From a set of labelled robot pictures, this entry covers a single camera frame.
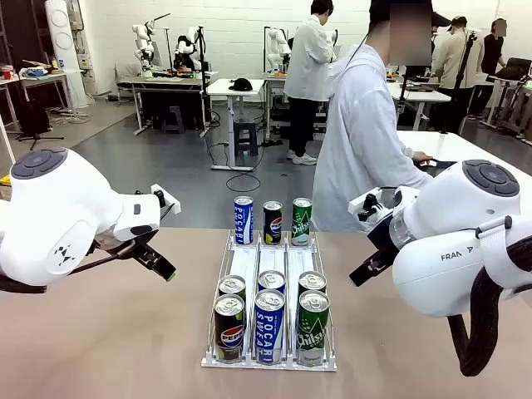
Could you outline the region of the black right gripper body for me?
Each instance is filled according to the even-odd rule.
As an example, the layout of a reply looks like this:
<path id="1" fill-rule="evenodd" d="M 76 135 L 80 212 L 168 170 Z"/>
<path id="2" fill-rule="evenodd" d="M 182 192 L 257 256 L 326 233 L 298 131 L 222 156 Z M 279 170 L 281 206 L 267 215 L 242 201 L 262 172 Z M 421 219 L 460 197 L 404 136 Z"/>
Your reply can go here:
<path id="1" fill-rule="evenodd" d="M 382 219 L 367 235 L 377 250 L 368 259 L 370 265 L 392 265 L 399 253 L 399 249 L 392 241 L 392 233 L 390 232 L 392 219 L 392 216 Z"/>

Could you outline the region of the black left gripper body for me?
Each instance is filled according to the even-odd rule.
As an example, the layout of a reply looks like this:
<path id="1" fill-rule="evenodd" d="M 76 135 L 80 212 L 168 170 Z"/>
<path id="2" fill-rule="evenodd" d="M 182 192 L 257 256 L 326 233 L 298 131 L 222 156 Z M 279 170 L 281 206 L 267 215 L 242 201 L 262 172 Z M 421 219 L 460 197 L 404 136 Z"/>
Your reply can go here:
<path id="1" fill-rule="evenodd" d="M 135 236 L 131 239 L 118 239 L 113 232 L 112 228 L 99 233 L 94 238 L 94 245 L 97 249 L 103 250 L 109 254 L 118 254 L 124 249 L 128 249 L 135 244 L 147 244 L 153 237 L 159 232 L 158 229 L 152 230 L 149 233 Z"/>

